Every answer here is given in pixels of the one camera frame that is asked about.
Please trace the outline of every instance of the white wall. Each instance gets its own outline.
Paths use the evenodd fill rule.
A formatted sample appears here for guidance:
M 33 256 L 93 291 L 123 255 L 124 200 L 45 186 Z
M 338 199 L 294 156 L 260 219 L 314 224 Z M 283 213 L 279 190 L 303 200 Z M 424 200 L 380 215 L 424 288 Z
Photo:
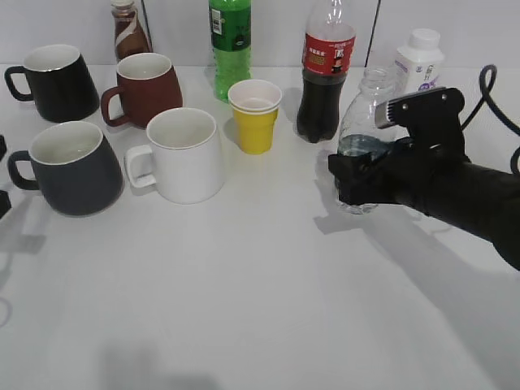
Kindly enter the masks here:
M 382 0 L 370 64 L 386 64 L 413 28 L 441 34 L 446 67 L 520 67 L 518 0 Z
M 0 1 L 0 63 L 54 43 L 78 47 L 87 63 L 115 63 L 110 0 Z
M 207 0 L 145 1 L 157 51 L 177 65 L 211 63 Z M 363 66 L 378 0 L 351 1 L 353 65 Z M 253 65 L 300 65 L 313 2 L 253 0 Z M 20 63 L 32 48 L 52 43 L 78 46 L 88 63 L 115 63 L 110 8 L 110 0 L 2 0 L 0 63 Z M 430 27 L 442 34 L 448 67 L 520 67 L 518 15 L 517 0 L 382 0 L 370 63 L 387 63 L 412 28 Z
M 253 0 L 253 65 L 299 66 L 314 0 Z M 357 29 L 354 66 L 368 52 L 377 0 L 353 0 Z M 155 50 L 178 65 L 212 61 L 208 0 L 146 0 Z

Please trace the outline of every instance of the white bottle cap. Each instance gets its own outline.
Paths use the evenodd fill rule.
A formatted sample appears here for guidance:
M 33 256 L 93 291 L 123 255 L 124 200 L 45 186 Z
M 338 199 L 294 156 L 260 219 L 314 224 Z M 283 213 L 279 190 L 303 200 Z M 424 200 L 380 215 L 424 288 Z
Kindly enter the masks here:
M 440 34 L 429 28 L 416 28 L 408 40 L 408 46 L 418 50 L 434 50 L 439 47 Z
M 133 0 L 111 0 L 111 2 L 114 7 L 125 7 L 133 4 Z

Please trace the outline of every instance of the green bottle label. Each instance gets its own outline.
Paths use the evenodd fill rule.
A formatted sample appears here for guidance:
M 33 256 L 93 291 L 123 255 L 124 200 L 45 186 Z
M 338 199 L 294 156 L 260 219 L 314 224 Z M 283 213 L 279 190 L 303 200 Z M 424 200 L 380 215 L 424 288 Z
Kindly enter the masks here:
M 223 51 L 240 51 L 251 46 L 251 7 L 220 11 L 210 7 L 211 42 Z

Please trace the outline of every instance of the brown mug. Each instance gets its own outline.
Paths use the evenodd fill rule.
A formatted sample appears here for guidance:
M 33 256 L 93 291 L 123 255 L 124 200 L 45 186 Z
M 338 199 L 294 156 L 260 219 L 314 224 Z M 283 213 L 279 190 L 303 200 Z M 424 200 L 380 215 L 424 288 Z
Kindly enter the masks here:
M 132 122 L 145 128 L 155 115 L 182 107 L 176 71 L 164 55 L 141 53 L 123 59 L 117 66 L 117 85 L 101 99 L 103 119 L 109 126 Z M 123 115 L 111 119 L 108 106 L 115 95 L 119 95 Z

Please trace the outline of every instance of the dark liquid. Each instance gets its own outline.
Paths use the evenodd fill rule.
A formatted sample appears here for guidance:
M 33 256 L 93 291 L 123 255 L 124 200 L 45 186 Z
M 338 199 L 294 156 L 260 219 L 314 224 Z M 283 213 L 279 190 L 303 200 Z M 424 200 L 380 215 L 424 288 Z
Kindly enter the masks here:
M 315 144 L 331 140 L 340 123 L 340 96 L 346 75 L 320 76 L 303 71 L 303 97 L 298 111 L 298 134 Z

